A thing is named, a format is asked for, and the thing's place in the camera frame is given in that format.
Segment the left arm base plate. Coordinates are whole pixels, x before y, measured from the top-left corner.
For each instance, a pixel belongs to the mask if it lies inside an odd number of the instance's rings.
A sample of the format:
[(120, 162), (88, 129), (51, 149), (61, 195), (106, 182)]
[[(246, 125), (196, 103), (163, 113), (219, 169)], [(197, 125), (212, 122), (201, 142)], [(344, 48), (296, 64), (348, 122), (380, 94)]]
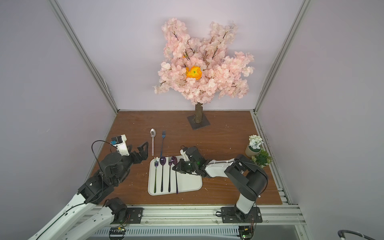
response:
[(144, 208), (123, 208), (115, 214), (113, 224), (140, 224)]

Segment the dark purple spoon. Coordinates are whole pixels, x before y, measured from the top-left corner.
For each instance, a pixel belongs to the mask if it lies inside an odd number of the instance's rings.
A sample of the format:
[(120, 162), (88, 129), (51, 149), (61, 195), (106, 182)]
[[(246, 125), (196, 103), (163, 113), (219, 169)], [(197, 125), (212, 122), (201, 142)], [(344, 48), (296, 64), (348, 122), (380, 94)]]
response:
[(166, 157), (160, 158), (160, 164), (162, 166), (161, 192), (164, 191), (164, 166), (165, 166), (166, 162), (167, 162)]

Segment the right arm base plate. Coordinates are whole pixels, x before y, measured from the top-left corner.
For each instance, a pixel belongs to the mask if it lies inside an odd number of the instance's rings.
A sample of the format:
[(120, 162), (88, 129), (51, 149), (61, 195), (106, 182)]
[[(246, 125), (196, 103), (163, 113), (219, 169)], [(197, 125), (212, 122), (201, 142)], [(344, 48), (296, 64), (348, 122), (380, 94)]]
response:
[(254, 206), (245, 214), (236, 207), (222, 207), (216, 212), (216, 216), (222, 218), (223, 223), (262, 223), (260, 208)]

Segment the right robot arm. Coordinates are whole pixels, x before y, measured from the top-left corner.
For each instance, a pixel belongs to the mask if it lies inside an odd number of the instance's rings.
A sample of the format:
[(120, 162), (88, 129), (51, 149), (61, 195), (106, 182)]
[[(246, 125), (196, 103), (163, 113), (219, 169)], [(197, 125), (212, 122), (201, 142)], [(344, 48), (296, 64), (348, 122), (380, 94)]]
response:
[(269, 183), (269, 177), (263, 168), (242, 154), (225, 161), (207, 160), (196, 147), (182, 148), (181, 159), (172, 170), (202, 178), (228, 178), (240, 192), (233, 208), (222, 208), (219, 212), (223, 222), (228, 223), (245, 223), (256, 219), (258, 213), (255, 203)]

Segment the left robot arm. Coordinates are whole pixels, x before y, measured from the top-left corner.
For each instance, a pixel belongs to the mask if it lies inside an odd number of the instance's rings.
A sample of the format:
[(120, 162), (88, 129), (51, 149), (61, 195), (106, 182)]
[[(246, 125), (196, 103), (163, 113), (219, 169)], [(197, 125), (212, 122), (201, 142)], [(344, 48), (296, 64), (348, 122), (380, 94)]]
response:
[(111, 143), (111, 146), (116, 152), (99, 162), (99, 171), (86, 180), (32, 240), (86, 240), (110, 224), (125, 226), (141, 222), (143, 208), (131, 208), (119, 198), (107, 197), (127, 178), (132, 165), (148, 158), (149, 144), (145, 142), (137, 151), (125, 143)]

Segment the purple spoon thin handle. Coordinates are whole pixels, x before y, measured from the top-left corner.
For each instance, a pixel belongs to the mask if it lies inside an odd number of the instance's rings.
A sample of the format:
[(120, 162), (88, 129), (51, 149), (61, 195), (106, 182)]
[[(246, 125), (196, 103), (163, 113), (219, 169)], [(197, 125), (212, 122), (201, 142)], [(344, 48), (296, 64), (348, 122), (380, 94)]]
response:
[[(178, 164), (178, 159), (176, 156), (172, 156), (171, 157), (171, 160), (172, 160), (172, 163), (174, 164), (174, 166), (176, 166)], [(179, 188), (178, 188), (178, 177), (177, 177), (177, 172), (176, 170), (174, 170), (175, 172), (175, 178), (176, 178), (176, 194), (179, 193)]]

